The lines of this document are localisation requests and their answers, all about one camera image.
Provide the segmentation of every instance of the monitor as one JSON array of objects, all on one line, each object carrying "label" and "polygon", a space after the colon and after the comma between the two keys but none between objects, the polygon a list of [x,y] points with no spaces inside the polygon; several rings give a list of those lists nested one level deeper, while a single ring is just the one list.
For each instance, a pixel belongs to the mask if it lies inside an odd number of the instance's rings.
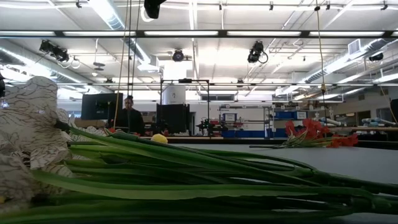
[{"label": "monitor", "polygon": [[[83,120],[112,120],[116,111],[117,93],[100,93],[83,95],[81,103],[81,119]],[[118,111],[123,109],[123,94],[119,93]]]}]

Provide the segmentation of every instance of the ventilation duct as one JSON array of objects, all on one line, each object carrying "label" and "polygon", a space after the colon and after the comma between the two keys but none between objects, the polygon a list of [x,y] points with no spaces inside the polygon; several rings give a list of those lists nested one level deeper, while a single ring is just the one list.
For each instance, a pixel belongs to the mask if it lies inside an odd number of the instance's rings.
[{"label": "ventilation duct", "polygon": [[[57,74],[58,77],[67,78],[68,82],[73,83],[91,83],[92,81],[68,70],[66,68],[62,68],[61,66],[53,63],[46,58],[41,58],[41,56],[36,55],[35,53],[23,49],[22,47],[11,43],[8,40],[0,39],[0,52],[6,54],[11,58],[12,61],[20,61],[23,65],[29,67],[29,69],[34,70],[35,75],[42,75],[47,78],[52,78],[54,74]],[[20,67],[23,65],[15,65],[11,64],[12,67]],[[103,86],[93,86],[96,90],[103,93],[113,93],[113,91],[103,87]]]},{"label": "ventilation duct", "polygon": [[[88,4],[102,18],[102,20],[104,20],[109,28],[112,30],[124,31],[124,22],[120,19],[117,9],[111,0],[90,0],[88,1]],[[136,44],[134,39],[126,37],[122,39],[122,41],[126,43],[132,54],[136,53],[136,57],[139,59],[140,63],[150,63],[150,57],[138,44]]]},{"label": "ventilation duct", "polygon": [[[344,68],[347,65],[350,65],[357,61],[358,59],[371,56],[376,52],[380,51],[382,48],[386,47],[387,45],[395,42],[397,39],[376,39],[364,47],[361,47],[361,50],[354,52],[349,52],[345,50],[343,53],[339,54],[338,56],[326,61],[322,67],[319,66],[311,71],[309,71],[305,78],[301,79],[299,83],[311,83],[314,80],[321,78],[324,75],[331,74],[339,69]],[[276,89],[276,95],[283,95],[291,93],[292,91],[298,89],[299,86],[287,86],[284,88]]]},{"label": "ventilation duct", "polygon": [[[389,82],[391,80],[395,80],[397,78],[398,78],[398,69],[390,69],[388,71],[388,75],[384,75],[383,77],[377,78],[371,82],[365,82],[365,84],[384,83],[384,82]],[[333,98],[333,97],[336,97],[339,95],[345,95],[345,96],[351,95],[351,94],[363,91],[366,88],[372,88],[372,87],[370,86],[370,87],[358,88],[358,87],[349,86],[349,87],[343,87],[343,88],[336,88],[334,90],[329,91],[328,94],[325,95],[325,99],[330,99],[330,98]]]},{"label": "ventilation duct", "polygon": [[[369,75],[369,74],[372,74],[372,73],[376,73],[380,69],[391,68],[396,63],[398,63],[398,58],[396,58],[394,60],[391,60],[389,62],[383,63],[383,64],[381,64],[379,66],[374,67],[374,68],[368,69],[366,71],[360,72],[360,73],[358,73],[356,75],[352,75],[352,76],[350,76],[348,78],[344,78],[344,79],[338,81],[337,83],[346,83],[346,82],[353,81],[353,80],[355,80],[355,79],[357,79],[359,77],[362,77],[362,76],[365,76],[365,75]],[[320,90],[315,90],[315,91],[311,91],[310,93],[307,93],[307,94],[302,94],[302,95],[296,96],[294,99],[295,100],[302,100],[302,99],[309,98],[309,97],[314,97],[314,96],[317,96],[317,95],[320,95],[320,94],[321,94]]]},{"label": "ventilation duct", "polygon": [[25,63],[18,58],[14,58],[11,55],[0,51],[0,65],[25,65]]}]

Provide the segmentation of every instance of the window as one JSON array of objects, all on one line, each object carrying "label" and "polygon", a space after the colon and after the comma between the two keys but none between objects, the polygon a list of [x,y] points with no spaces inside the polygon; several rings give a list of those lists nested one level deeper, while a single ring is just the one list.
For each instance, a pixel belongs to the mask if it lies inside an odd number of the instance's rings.
[{"label": "window", "polygon": [[376,110],[376,114],[378,118],[385,119],[386,121],[393,122],[390,108],[381,108]]},{"label": "window", "polygon": [[81,111],[68,111],[69,117],[74,114],[75,118],[80,118],[81,117]]},{"label": "window", "polygon": [[[234,101],[235,95],[210,95],[210,101]],[[207,95],[202,95],[201,100],[207,101]]]}]

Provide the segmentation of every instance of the white cylinder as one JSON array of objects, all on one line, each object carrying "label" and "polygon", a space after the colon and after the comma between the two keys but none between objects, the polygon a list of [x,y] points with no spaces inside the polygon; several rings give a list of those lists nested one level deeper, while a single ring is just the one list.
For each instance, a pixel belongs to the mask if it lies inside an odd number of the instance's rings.
[{"label": "white cylinder", "polygon": [[185,86],[169,85],[163,91],[163,104],[174,105],[185,103]]}]

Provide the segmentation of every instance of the rope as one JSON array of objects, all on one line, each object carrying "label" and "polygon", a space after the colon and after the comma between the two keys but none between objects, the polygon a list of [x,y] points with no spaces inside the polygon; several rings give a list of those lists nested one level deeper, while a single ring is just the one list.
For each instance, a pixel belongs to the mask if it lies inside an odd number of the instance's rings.
[{"label": "rope", "polygon": [[[124,24],[127,24],[127,10],[128,10],[129,8],[128,7],[126,7],[126,20],[124,21]],[[127,27],[126,26],[124,26],[124,33],[123,33],[123,40],[124,40],[124,38],[126,38],[126,29],[127,29]],[[124,41],[123,41],[123,46],[122,46],[122,59],[121,59],[121,61],[120,61],[120,69],[119,69],[119,84],[118,84],[118,95],[117,95],[117,97],[116,97],[116,111],[114,112],[114,120],[113,120],[113,129],[116,129],[116,118],[118,118],[118,105],[119,105],[119,92],[120,92],[120,83],[121,83],[121,80],[122,80],[122,67],[123,67],[123,57],[124,57],[124,46],[125,46],[125,43],[124,43]]]},{"label": "rope", "polygon": [[318,10],[317,10],[318,39],[319,39],[319,52],[321,54],[321,71],[322,71],[321,91],[322,91],[323,105],[324,105],[323,108],[325,110],[325,124],[326,124],[326,126],[328,126],[328,120],[327,120],[327,117],[326,117],[326,106],[325,106],[326,85],[325,85],[325,72],[323,71],[323,54],[322,54],[321,28],[320,28],[320,20],[319,20],[319,5],[318,5],[318,0],[316,0],[315,2],[317,4],[316,8],[318,8]]},{"label": "rope", "polygon": [[[141,7],[138,7],[136,30],[138,30],[140,10],[141,10]],[[132,59],[131,95],[132,95],[132,91],[134,89],[134,72],[136,71],[135,66],[136,66],[136,55],[137,55],[136,53],[137,53],[137,36],[134,38],[134,56],[133,56],[133,59]]]}]

